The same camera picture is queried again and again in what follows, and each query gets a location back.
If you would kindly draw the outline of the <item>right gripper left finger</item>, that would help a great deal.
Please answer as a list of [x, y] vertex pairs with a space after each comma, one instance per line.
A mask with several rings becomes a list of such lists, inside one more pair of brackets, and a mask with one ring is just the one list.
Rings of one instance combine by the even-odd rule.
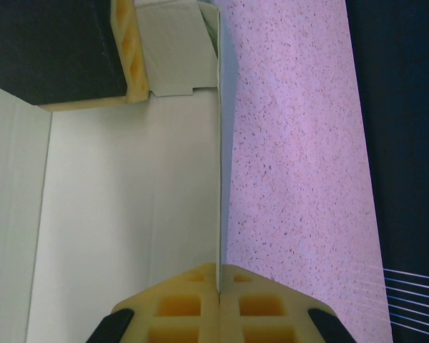
[[216, 264], [201, 264], [120, 301], [87, 341], [219, 342]]

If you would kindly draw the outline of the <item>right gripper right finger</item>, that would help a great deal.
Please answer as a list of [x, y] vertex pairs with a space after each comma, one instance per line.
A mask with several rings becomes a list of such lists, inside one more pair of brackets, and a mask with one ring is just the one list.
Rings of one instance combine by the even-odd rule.
[[221, 342], [354, 342], [330, 306], [276, 281], [226, 264]]

